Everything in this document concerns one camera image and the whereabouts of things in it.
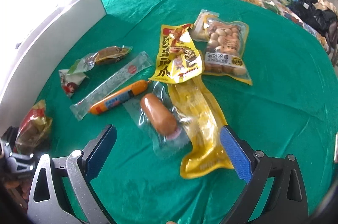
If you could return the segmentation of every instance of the printed label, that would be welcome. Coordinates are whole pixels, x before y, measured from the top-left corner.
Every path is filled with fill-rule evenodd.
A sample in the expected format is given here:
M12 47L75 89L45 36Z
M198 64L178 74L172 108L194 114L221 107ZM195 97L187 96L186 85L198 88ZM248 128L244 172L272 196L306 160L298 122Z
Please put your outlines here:
M221 66L242 67L245 68L244 62L240 57L225 53L206 53L205 63L217 64Z
M106 105L106 107L108 109L111 109L112 107L115 107L118 104L121 104L121 103L128 101L130 97L131 96L130 96L129 92L127 91L125 93L120 94L117 97L114 97L113 99L106 101L104 104Z

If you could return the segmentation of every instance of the snack wrapper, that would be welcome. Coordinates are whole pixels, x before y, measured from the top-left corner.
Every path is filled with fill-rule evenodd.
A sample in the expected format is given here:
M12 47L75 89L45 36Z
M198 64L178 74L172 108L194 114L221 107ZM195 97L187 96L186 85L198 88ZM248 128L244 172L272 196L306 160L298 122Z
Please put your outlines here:
M86 72L94 68L94 65L105 65L116 63L132 50L132 47L106 47L98 52L90 53L85 57L76 60L68 70L68 74Z
M65 94L68 97L72 97L86 75L84 73L68 74L68 69L60 69L59 77L61 80L61 87Z
M202 77L168 85L168 93L177 112L190 116L183 128L192 143L192 151L182 159L180 175L192 179L217 168L234 169L219 139L221 127L227 125L226 119Z
M21 154L31 154L50 134L53 119L45 115L45 100L38 101L20 124L15 147Z
M192 24L162 25L153 81L177 84L202 73L202 58L188 33Z

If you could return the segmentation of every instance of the plastic bag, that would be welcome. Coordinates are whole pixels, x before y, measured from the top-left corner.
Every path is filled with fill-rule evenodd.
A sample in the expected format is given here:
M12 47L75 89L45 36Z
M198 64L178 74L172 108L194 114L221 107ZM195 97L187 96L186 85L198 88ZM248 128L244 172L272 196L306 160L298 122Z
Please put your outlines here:
M190 116L183 123L183 128L191 140L192 151L182 159L180 175L191 179L217 168L233 169L219 139L220 129L227 122L215 97L203 84L202 77L168 85L168 93L178 114Z
M148 54L145 51L142 51L135 59L122 67L118 72L114 73L85 98L78 103L71 105L70 110L78 121L82 120L92 105L111 94L135 74L152 65L153 63Z
M163 158L172 156L189 143L189 138L183 129L183 123L188 118L176 111L176 108L172 105L170 98L166 93L165 87L160 82L149 83L146 93L155 94L164 106L174 115L177 126L179 127L178 133L175 134L174 137L160 135L152 126L140 106L140 101L145 93L131 98L129 101L126 101L123 106L130 114L135 124L151 138L155 154Z
M162 25L156 70L150 80L177 84L202 73L202 58L188 33L190 26Z
M208 37L204 56L204 73L227 75L252 85L242 60L249 26L243 22L223 22L217 17L205 17L204 34Z
M38 101L22 120L15 147L19 153L31 154L50 134L53 119L45 115L45 100Z

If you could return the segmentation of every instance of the yellow chicken feet package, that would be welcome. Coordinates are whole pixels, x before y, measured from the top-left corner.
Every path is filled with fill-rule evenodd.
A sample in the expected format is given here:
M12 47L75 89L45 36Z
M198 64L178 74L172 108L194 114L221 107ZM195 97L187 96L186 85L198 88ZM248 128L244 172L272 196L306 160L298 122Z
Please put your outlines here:
M156 70L149 80L177 84L202 73L202 58L188 33L190 27L190 23L162 25Z
M183 123L192 151L182 159L180 175L192 179L217 168L233 169L219 139L220 129L227 122L201 75L181 84L169 84L168 92L177 112L192 116Z

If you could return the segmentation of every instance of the sticker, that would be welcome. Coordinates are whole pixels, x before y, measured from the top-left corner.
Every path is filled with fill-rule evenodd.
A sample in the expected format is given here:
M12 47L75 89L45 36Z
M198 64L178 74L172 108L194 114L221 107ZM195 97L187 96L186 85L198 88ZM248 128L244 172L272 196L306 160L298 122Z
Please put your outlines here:
M226 53L206 53L205 63L216 64L221 66L242 67L245 68L244 62L240 57Z
M136 67L135 67L135 66L129 66L129 67L128 67L128 72L129 72L130 74L134 74L134 73L136 72Z

